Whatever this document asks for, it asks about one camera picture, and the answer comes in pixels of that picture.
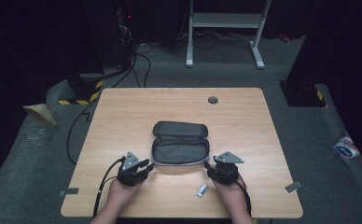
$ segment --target hand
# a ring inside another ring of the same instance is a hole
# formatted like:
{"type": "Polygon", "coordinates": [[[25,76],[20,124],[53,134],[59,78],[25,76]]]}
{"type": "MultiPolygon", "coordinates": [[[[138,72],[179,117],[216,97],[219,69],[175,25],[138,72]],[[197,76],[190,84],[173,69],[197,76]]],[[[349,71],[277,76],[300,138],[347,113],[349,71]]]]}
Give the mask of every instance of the hand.
{"type": "Polygon", "coordinates": [[[107,202],[103,210],[91,221],[93,223],[115,223],[119,212],[132,200],[144,181],[133,186],[122,185],[117,179],[111,182],[107,202]]]}
{"type": "MultiPolygon", "coordinates": [[[[243,180],[239,177],[237,182],[241,186],[245,186],[243,180]]],[[[254,220],[247,212],[247,207],[245,205],[245,197],[243,191],[240,187],[232,183],[230,185],[221,185],[215,180],[213,180],[216,189],[221,195],[222,202],[228,208],[230,212],[230,217],[232,219],[233,224],[245,223],[245,224],[253,224],[254,220]]]]}

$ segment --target small white object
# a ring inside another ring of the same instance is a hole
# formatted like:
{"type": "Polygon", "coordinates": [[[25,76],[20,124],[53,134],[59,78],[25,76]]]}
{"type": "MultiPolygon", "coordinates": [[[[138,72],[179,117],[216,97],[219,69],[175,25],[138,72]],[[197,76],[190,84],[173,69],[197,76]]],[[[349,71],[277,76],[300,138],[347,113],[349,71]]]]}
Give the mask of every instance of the small white object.
{"type": "Polygon", "coordinates": [[[201,197],[207,190],[208,190],[207,185],[203,184],[201,188],[198,190],[198,196],[201,197]]]}

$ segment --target yellow black warning tape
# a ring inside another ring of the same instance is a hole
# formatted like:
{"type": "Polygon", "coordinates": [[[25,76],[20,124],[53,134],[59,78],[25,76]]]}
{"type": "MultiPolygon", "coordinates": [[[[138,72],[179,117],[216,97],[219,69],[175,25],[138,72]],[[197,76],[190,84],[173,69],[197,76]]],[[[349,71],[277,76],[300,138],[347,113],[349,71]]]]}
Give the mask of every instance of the yellow black warning tape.
{"type": "Polygon", "coordinates": [[[59,99],[60,105],[89,105],[92,104],[99,97],[100,88],[103,86],[103,81],[97,82],[94,92],[91,93],[90,98],[87,99],[59,99]]]}

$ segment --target metal stand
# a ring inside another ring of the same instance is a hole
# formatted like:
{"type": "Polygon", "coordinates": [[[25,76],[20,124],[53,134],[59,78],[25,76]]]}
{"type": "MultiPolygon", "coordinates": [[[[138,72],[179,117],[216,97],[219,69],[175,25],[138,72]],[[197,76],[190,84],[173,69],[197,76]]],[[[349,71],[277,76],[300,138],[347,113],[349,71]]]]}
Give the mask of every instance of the metal stand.
{"type": "Polygon", "coordinates": [[[245,13],[194,13],[193,0],[190,0],[189,9],[189,27],[188,27],[188,48],[187,48],[187,67],[193,66],[193,27],[222,27],[222,28],[256,28],[256,38],[250,41],[251,50],[253,51],[257,67],[265,67],[258,50],[258,43],[262,30],[268,16],[269,7],[272,0],[266,0],[262,13],[245,14],[245,13]]]}

